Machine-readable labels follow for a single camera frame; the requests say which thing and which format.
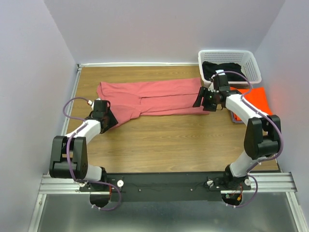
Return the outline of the folded orange t shirt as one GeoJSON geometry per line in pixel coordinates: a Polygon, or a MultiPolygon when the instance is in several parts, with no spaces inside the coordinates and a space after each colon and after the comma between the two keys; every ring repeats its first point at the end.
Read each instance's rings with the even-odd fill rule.
{"type": "MultiPolygon", "coordinates": [[[[249,91],[249,89],[239,89],[239,88],[237,90],[241,94],[244,94],[249,91]]],[[[273,114],[268,105],[266,92],[263,87],[254,88],[250,93],[245,95],[245,99],[258,109],[267,113],[268,115],[273,114]]]]}

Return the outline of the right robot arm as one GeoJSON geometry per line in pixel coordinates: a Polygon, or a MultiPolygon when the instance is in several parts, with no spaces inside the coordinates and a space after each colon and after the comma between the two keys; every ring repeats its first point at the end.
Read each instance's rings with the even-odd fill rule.
{"type": "Polygon", "coordinates": [[[193,107],[215,112],[218,105],[236,114],[246,125],[244,150],[236,161],[225,168],[222,185],[234,189],[248,178],[249,172],[259,163],[274,160],[283,150],[281,120],[269,115],[248,100],[245,93],[232,90],[227,74],[221,71],[211,77],[209,88],[201,87],[193,107]]]}

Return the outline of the white plastic laundry basket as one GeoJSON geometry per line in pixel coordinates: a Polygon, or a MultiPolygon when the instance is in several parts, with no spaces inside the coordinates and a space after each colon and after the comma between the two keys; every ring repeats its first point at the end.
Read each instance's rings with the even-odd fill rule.
{"type": "Polygon", "coordinates": [[[201,50],[198,53],[198,65],[202,86],[211,85],[211,77],[226,72],[232,87],[246,88],[247,81],[252,85],[262,81],[257,61],[247,50],[201,50]]]}

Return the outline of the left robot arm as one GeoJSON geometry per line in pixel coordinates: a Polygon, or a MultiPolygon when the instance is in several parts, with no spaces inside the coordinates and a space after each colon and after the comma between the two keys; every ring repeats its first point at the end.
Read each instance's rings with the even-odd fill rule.
{"type": "Polygon", "coordinates": [[[88,101],[92,111],[82,118],[81,125],[74,131],[55,136],[49,165],[52,178],[72,179],[80,184],[90,184],[95,190],[109,190],[115,187],[108,183],[103,167],[90,165],[87,145],[96,136],[107,132],[118,124],[107,100],[88,101]]]}

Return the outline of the black t shirt in basket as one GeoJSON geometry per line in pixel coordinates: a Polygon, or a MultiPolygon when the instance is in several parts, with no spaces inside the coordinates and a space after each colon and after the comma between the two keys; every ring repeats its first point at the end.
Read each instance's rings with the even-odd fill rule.
{"type": "Polygon", "coordinates": [[[245,78],[246,76],[241,71],[239,64],[233,62],[216,64],[208,61],[202,63],[202,81],[210,81],[211,77],[216,74],[216,70],[224,70],[229,82],[245,82],[241,75],[245,78]]]}

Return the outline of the aluminium frame rail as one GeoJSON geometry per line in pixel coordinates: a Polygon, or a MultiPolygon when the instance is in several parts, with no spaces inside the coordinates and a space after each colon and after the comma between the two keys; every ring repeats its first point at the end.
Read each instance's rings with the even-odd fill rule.
{"type": "Polygon", "coordinates": [[[44,175],[31,218],[31,232],[306,232],[297,187],[291,173],[270,165],[251,177],[244,192],[255,200],[244,207],[236,224],[235,209],[209,201],[130,202],[114,211],[93,209],[90,197],[78,184],[44,175]]]}

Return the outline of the pink t shirt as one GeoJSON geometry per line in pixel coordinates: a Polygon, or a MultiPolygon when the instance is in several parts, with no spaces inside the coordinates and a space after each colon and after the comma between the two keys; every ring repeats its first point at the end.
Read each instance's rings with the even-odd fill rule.
{"type": "Polygon", "coordinates": [[[207,115],[202,107],[194,108],[199,78],[134,83],[100,82],[98,97],[111,103],[119,127],[140,116],[207,115]]]}

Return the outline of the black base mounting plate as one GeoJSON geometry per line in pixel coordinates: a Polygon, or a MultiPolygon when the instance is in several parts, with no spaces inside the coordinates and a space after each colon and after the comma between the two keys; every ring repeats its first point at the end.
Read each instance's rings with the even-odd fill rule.
{"type": "Polygon", "coordinates": [[[105,205],[117,202],[222,201],[239,204],[239,195],[251,189],[248,177],[229,177],[224,172],[109,173],[112,187],[86,183],[81,192],[90,193],[90,201],[105,205]]]}

